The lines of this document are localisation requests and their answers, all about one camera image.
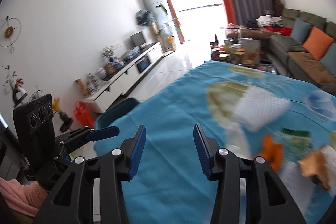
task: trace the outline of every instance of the orange pillow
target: orange pillow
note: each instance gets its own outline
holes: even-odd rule
[[[314,26],[302,47],[309,51],[316,60],[320,60],[333,41],[332,37]]]

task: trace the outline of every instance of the blue tablecloth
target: blue tablecloth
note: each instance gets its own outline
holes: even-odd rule
[[[224,128],[208,107],[206,93],[211,84],[237,81],[292,101],[286,113],[267,127],[257,133],[245,131],[253,155],[260,151],[265,133],[283,127],[309,130],[314,149],[329,143],[328,131],[336,128],[335,123],[318,119],[300,103],[317,87],[267,72],[260,72],[265,78],[255,78],[235,72],[230,66],[205,62],[113,122],[120,128],[119,136],[95,143],[97,154],[104,155],[119,147],[124,139],[133,137],[139,125],[146,127],[147,141],[138,173],[131,182],[122,183],[130,223],[210,223],[217,182],[209,182],[202,173],[193,127],[200,122],[207,136],[217,139],[220,146],[226,142]],[[304,215],[307,223],[317,223],[332,200],[329,193],[315,187],[309,213]]]

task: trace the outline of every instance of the cabinet door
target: cabinet door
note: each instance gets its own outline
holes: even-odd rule
[[[135,84],[138,76],[138,68],[136,65],[133,65],[122,76],[118,78],[123,88],[122,94],[125,94]]]
[[[119,79],[117,79],[95,100],[95,105],[97,106],[95,112],[104,113],[122,92],[123,89],[120,85]]]
[[[155,63],[162,56],[162,48],[159,43],[157,43],[153,49],[148,53],[149,60],[151,63]]]

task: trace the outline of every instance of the glass door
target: glass door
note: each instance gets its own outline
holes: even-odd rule
[[[171,0],[186,41],[225,39],[224,30],[227,25],[222,0]]]

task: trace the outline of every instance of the teal chair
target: teal chair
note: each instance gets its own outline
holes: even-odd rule
[[[121,118],[130,112],[134,107],[136,107],[140,102],[135,98],[127,98],[115,105],[114,107],[109,108],[94,123],[95,129],[102,129],[108,127],[116,119]]]

